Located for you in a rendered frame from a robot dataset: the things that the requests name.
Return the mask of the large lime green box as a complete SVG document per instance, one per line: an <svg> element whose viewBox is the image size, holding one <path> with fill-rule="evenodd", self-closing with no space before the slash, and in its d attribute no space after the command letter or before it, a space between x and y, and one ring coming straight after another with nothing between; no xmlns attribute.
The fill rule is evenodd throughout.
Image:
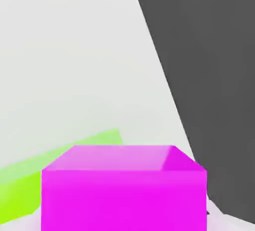
<svg viewBox="0 0 255 231"><path fill-rule="evenodd" d="M41 170L74 145L122 145L117 128L0 169L0 225L34 213L41 204Z"/></svg>

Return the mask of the small magenta cube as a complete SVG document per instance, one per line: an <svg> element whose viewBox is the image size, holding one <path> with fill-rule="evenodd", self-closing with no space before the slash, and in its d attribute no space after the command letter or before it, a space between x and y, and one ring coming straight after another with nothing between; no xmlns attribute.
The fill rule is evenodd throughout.
<svg viewBox="0 0 255 231"><path fill-rule="evenodd" d="M206 199L175 146L74 146L41 172L41 231L207 231Z"/></svg>

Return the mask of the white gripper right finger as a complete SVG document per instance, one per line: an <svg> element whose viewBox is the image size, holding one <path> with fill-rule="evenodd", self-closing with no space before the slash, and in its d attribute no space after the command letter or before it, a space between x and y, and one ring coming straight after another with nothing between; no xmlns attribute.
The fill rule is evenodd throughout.
<svg viewBox="0 0 255 231"><path fill-rule="evenodd" d="M207 198L207 231L255 231L255 224L224 214Z"/></svg>

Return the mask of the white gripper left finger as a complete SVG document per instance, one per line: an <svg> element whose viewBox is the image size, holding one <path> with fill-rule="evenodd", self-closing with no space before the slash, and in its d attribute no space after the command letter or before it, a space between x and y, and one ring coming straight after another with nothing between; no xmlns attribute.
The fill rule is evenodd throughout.
<svg viewBox="0 0 255 231"><path fill-rule="evenodd" d="M41 207L32 214L0 225L0 231L41 231Z"/></svg>

